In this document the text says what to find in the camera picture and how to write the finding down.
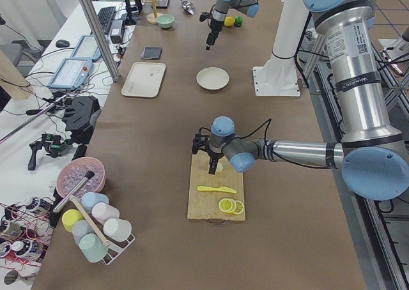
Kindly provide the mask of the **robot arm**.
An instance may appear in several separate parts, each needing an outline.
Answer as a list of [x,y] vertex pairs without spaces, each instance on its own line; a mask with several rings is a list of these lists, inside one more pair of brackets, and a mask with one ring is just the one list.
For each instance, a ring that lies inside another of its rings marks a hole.
[[378,56],[368,31],[376,0],[285,0],[271,58],[253,69],[258,96],[295,96],[297,52],[308,25],[318,33],[304,77],[322,66],[317,79],[326,93],[326,113],[339,142],[250,140],[235,131],[232,119],[217,117],[210,133],[197,135],[193,151],[210,157],[209,172],[226,157],[238,172],[256,160],[284,161],[312,169],[339,169],[350,191],[374,201],[391,200],[408,189],[408,150],[389,119]]
[[254,18],[259,10],[260,0],[217,0],[210,12],[202,12],[199,21],[208,22],[210,33],[206,39],[206,50],[215,44],[215,41],[222,31],[225,18],[229,9],[235,9],[246,16]]

